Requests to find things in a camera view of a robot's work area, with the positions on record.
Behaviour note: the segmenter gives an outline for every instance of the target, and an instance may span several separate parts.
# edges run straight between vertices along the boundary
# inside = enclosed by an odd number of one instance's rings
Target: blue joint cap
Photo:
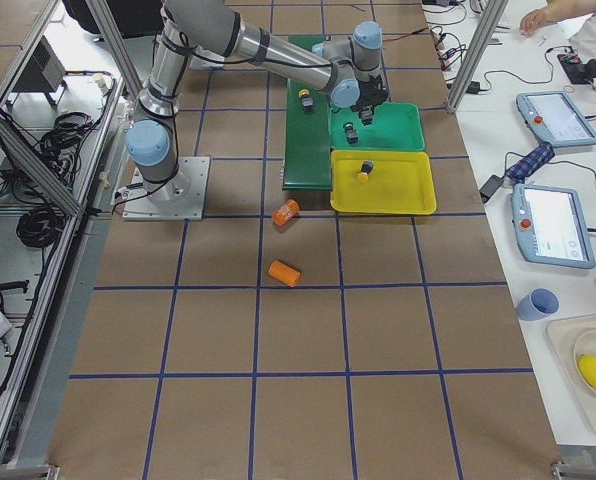
[[[340,108],[347,108],[355,105],[360,98],[360,87],[358,81],[347,78],[336,85],[331,92],[331,101]]]
[[[311,47],[311,53],[318,55],[319,57],[322,57],[322,49],[324,48],[325,44],[324,43],[317,43],[316,45],[314,45],[313,47]]]
[[[382,28],[376,22],[362,22],[354,30],[354,40],[361,47],[377,50],[382,46]]]
[[[169,135],[158,122],[141,120],[127,132],[125,146],[138,165],[153,167],[169,153]]]

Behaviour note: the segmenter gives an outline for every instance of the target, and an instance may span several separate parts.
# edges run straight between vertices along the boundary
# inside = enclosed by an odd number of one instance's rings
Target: orange bottle
[[[298,203],[290,198],[274,212],[271,218],[276,225],[282,226],[291,220],[299,211],[300,206],[298,206]]]
[[[302,275],[298,270],[291,268],[289,265],[285,265],[280,260],[274,260],[267,273],[279,282],[290,287],[298,285],[298,281]]]

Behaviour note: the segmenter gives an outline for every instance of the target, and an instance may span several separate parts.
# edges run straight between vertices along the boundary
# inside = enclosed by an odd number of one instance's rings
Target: metal base plate
[[[131,190],[127,199],[134,199],[125,204],[122,214],[125,220],[162,221],[162,220],[202,220],[205,205],[205,190],[209,176],[209,157],[180,157],[180,169],[191,179],[189,189],[175,201],[154,203],[149,197],[142,197],[146,192],[139,188]],[[142,182],[138,169],[131,179],[132,183]]]

